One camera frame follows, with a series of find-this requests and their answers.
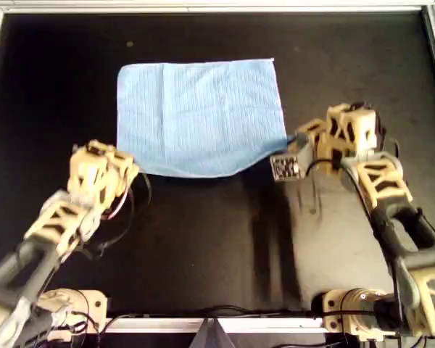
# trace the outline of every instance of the blue cloth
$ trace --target blue cloth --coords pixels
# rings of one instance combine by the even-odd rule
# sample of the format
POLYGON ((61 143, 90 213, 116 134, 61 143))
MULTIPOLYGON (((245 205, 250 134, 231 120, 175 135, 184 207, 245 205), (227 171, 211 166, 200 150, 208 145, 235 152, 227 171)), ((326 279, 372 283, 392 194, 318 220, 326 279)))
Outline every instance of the blue cloth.
POLYGON ((117 147, 149 174, 233 175, 286 145, 272 59, 119 72, 117 147))

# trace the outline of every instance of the black wire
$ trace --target black wire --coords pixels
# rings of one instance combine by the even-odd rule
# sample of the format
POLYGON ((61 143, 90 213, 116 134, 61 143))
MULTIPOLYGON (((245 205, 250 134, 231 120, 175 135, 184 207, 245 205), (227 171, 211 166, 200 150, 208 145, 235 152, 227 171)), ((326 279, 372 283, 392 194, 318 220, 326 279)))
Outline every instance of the black wire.
MULTIPOLYGON (((145 172, 141 172, 141 174, 144 178, 145 185, 146 185, 146 188, 148 190, 148 198, 146 200, 146 204, 140 209, 140 212, 145 210, 150 205, 150 202, 152 201, 152 184, 150 183, 150 180, 148 179, 148 176, 146 175, 145 172)), ((123 232, 121 232, 119 235, 117 235, 116 237, 114 237, 112 239, 108 239, 107 241, 103 241, 101 243, 98 243, 94 247, 90 247, 89 245, 86 245, 86 246, 78 247, 76 249, 76 251, 81 252, 90 260, 98 260, 99 258, 101 258, 104 255, 104 252, 106 251, 106 249, 108 249, 112 245, 119 242, 122 238, 124 238, 124 236, 131 229, 134 217, 136 215, 135 199, 134 199, 134 195, 133 195, 131 187, 128 188, 128 194, 129 194, 129 199, 130 199, 130 217, 129 217, 128 224, 124 228, 123 232)))
POLYGON ((423 339, 424 339, 424 336, 419 337, 419 339, 410 348, 417 348, 423 339))
POLYGON ((102 345, 102 339, 103 336, 105 335, 105 333, 107 332, 108 328, 113 325, 113 323, 115 323, 116 320, 122 319, 122 318, 135 318, 141 316, 139 314, 135 314, 135 313, 130 313, 130 314, 123 314, 123 315, 118 315, 117 317, 114 317, 113 319, 111 319, 103 328, 103 330, 100 331, 99 334, 99 340, 98 340, 98 345, 97 348, 99 348, 102 345))
POLYGON ((99 257, 102 257, 104 254, 104 251, 109 248, 110 246, 116 244, 118 241, 120 241, 131 229, 132 226, 132 222, 133 219, 136 215, 136 207, 135 207, 135 200, 133 197, 133 192, 132 189, 129 187, 128 189, 128 193, 129 193, 129 199, 130 199, 130 217, 129 217, 129 221, 127 226, 124 228, 123 232, 121 232, 119 235, 117 235, 116 237, 109 239, 107 241, 104 241, 100 244, 98 244, 97 249, 99 251, 99 257))
POLYGON ((372 310, 332 310, 319 314, 319 317, 330 317, 332 315, 370 315, 376 316, 372 310))
POLYGON ((396 157, 396 158, 399 158, 399 153, 400 153, 400 151, 399 151, 399 142, 398 142, 398 140, 393 140, 393 144, 394 144, 394 156, 396 157))
POLYGON ((418 214, 420 214, 420 216, 422 216, 422 218, 426 221, 426 223, 430 226, 432 231, 435 233, 435 227, 430 223, 430 221, 427 220, 427 217, 423 214, 421 208, 418 208, 418 214))
POLYGON ((87 321, 90 321, 92 326, 94 327, 94 330, 96 332, 96 342, 97 346, 100 345, 100 332, 99 332, 99 324, 87 313, 85 312, 78 312, 78 311, 72 311, 72 314, 74 315, 82 315, 83 317, 87 318, 87 321))
POLYGON ((334 343, 317 343, 317 344, 292 344, 292 343, 285 343, 285 344, 279 344, 277 346, 274 346, 273 348, 329 348, 329 347, 335 347, 339 344, 344 343, 344 340, 334 342, 334 343))
POLYGON ((306 176, 308 176, 310 174, 311 170, 316 165, 318 165, 319 163, 323 163, 323 162, 327 162, 327 163, 332 164, 332 167, 340 167, 349 176, 353 186, 355 187, 356 194, 361 201, 362 209, 364 210, 365 216, 368 218, 368 221, 370 223, 370 213, 369 213, 368 205, 365 202, 365 198, 364 198, 363 193, 361 192, 361 188, 359 186, 359 183, 355 180, 355 178, 353 177, 353 174, 349 171, 349 169, 343 163, 341 163, 341 161, 330 159, 330 158, 315 159, 314 161, 311 162, 311 164, 306 169, 306 176))
MULTIPOLYGON (((87 296, 81 291, 81 290, 76 290, 79 294, 81 294, 83 296, 83 298, 86 301, 87 304, 87 316, 90 315, 90 305, 88 304, 88 299, 87 296)), ((82 342, 80 343, 80 346, 82 347, 84 345, 84 342, 86 341, 86 337, 87 337, 87 330, 88 330, 88 319, 86 321, 86 332, 84 333, 84 337, 82 339, 82 342)))

